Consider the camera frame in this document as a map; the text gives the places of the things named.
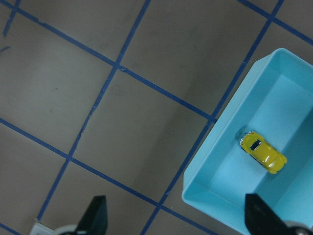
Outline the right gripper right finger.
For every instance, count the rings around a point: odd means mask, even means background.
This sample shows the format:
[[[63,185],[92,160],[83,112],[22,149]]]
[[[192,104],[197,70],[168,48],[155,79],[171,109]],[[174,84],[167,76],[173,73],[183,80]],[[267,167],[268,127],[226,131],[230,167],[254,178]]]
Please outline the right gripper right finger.
[[[256,193],[245,195],[245,226],[251,235],[289,235],[287,225]]]

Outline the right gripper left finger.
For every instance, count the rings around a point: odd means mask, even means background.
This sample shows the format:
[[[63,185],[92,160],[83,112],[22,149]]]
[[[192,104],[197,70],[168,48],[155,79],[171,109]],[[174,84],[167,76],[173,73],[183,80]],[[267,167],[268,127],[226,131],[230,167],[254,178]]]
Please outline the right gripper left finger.
[[[104,235],[108,227],[106,196],[95,196],[79,221],[75,235]]]

